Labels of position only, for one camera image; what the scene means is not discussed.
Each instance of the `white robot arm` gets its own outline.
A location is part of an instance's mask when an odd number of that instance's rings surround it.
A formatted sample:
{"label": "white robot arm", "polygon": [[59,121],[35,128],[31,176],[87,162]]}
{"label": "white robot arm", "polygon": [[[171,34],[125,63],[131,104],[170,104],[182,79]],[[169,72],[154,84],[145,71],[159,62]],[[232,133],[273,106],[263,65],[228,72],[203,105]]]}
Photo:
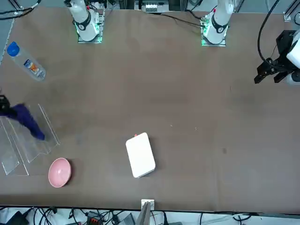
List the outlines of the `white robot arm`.
{"label": "white robot arm", "polygon": [[65,0],[77,28],[78,35],[84,41],[91,41],[99,34],[99,19],[93,9],[87,9],[84,0]]}
{"label": "white robot arm", "polygon": [[222,42],[233,12],[233,0],[217,1],[217,6],[208,15],[210,23],[203,34],[210,43],[219,44]]}

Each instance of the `purple cloth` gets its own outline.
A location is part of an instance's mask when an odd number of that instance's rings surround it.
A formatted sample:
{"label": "purple cloth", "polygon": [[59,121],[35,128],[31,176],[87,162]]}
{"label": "purple cloth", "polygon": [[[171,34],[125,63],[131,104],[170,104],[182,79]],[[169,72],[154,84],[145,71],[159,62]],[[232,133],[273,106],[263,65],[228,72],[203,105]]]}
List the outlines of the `purple cloth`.
{"label": "purple cloth", "polygon": [[28,128],[33,137],[42,141],[45,140],[44,133],[38,127],[38,124],[35,122],[29,110],[24,104],[17,104],[10,109],[14,110],[16,113],[0,113],[0,116],[6,116],[18,121],[20,124]]}

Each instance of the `transparent plastic holder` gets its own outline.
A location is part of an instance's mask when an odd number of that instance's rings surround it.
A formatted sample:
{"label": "transparent plastic holder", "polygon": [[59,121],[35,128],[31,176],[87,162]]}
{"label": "transparent plastic holder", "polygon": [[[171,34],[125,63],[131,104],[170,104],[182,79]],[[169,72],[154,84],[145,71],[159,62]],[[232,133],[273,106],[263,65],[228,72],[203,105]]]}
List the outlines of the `transparent plastic holder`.
{"label": "transparent plastic holder", "polygon": [[60,144],[43,107],[40,104],[26,107],[45,134],[45,140],[31,136],[30,131],[18,121],[0,118],[3,148],[0,159],[6,175],[46,174],[50,163],[47,154]]}

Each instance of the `gray floor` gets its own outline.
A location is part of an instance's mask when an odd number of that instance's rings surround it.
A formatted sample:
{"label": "gray floor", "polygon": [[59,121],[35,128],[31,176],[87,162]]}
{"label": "gray floor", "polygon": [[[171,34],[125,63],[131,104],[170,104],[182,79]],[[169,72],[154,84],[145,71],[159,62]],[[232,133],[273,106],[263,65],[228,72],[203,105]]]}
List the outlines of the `gray floor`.
{"label": "gray floor", "polygon": [[[17,211],[24,213],[28,208],[9,208],[0,211],[0,222],[6,223]],[[29,224],[33,225],[33,215],[34,211],[32,210],[28,216],[26,217]],[[56,214],[49,214],[48,219],[51,224],[54,225],[69,225],[74,224],[74,219],[69,217],[70,209],[58,209]],[[134,220],[136,221],[139,215],[138,211],[124,211],[122,212],[118,218],[122,221],[129,213],[132,213]],[[86,221],[86,217],[79,211],[75,210],[74,215],[76,221],[82,222],[82,224]],[[41,219],[42,214],[37,212],[35,217],[35,224]],[[178,223],[180,222],[182,225],[198,225],[200,221],[200,213],[188,213],[188,212],[166,212],[168,223]],[[162,225],[164,222],[164,216],[161,211],[153,211],[153,216],[150,217],[149,225]],[[231,215],[224,214],[207,214],[204,213],[202,217],[202,225],[238,225],[239,222],[233,220]],[[297,218],[280,218],[280,217],[260,217],[255,216],[251,217],[249,220],[243,222],[244,225],[297,225],[299,224],[299,219]]]}

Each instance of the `white object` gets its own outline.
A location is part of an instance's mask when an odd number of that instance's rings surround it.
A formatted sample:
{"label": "white object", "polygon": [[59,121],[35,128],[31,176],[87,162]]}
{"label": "white object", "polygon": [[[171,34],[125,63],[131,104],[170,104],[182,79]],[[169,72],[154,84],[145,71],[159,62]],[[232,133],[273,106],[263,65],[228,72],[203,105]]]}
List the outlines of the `white object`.
{"label": "white object", "polygon": [[[84,41],[91,41],[99,34],[100,30],[97,25],[97,14],[94,10],[87,10],[84,0],[71,0],[68,4],[69,10],[75,20],[77,32]],[[89,18],[90,22],[86,25],[81,25]]]}
{"label": "white object", "polygon": [[150,203],[150,206],[151,206],[151,208],[150,208],[150,210],[151,211],[153,211],[154,210],[154,199],[142,199],[141,200],[141,209],[143,208],[143,205],[145,204],[145,203]]}
{"label": "white object", "polygon": [[300,69],[300,30],[295,33],[292,40],[292,47],[286,57],[292,64]]}
{"label": "white object", "polygon": [[[286,57],[292,64],[300,69],[300,30],[297,30],[294,34],[291,49]],[[289,84],[300,84],[300,82],[295,82],[292,79],[292,73],[287,76],[286,81]]]}
{"label": "white object", "polygon": [[219,44],[223,41],[228,29],[227,24],[234,12],[233,0],[218,0],[215,11],[209,13],[210,23],[203,35],[210,43]]}
{"label": "white object", "polygon": [[142,177],[155,169],[155,161],[147,133],[142,133],[126,141],[126,148],[132,174],[135,178]]}
{"label": "white object", "polygon": [[23,71],[36,81],[42,81],[46,77],[45,69],[16,42],[12,42],[7,47],[7,53]]}

